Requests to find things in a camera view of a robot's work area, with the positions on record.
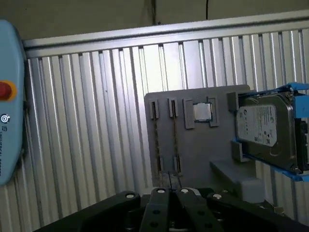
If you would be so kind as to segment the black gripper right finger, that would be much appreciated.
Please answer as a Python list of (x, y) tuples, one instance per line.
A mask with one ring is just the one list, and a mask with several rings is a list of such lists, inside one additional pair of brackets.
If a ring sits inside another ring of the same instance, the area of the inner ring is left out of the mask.
[(305, 232), (306, 225), (277, 214), (259, 205), (242, 201), (228, 193), (207, 189), (207, 196), (195, 195), (193, 190), (175, 191), (189, 229), (195, 232)]

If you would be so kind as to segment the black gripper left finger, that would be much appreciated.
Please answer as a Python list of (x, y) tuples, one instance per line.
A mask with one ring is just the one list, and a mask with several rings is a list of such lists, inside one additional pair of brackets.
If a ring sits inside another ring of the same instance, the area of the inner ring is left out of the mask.
[(42, 232), (167, 232), (168, 188), (123, 191), (40, 228)]

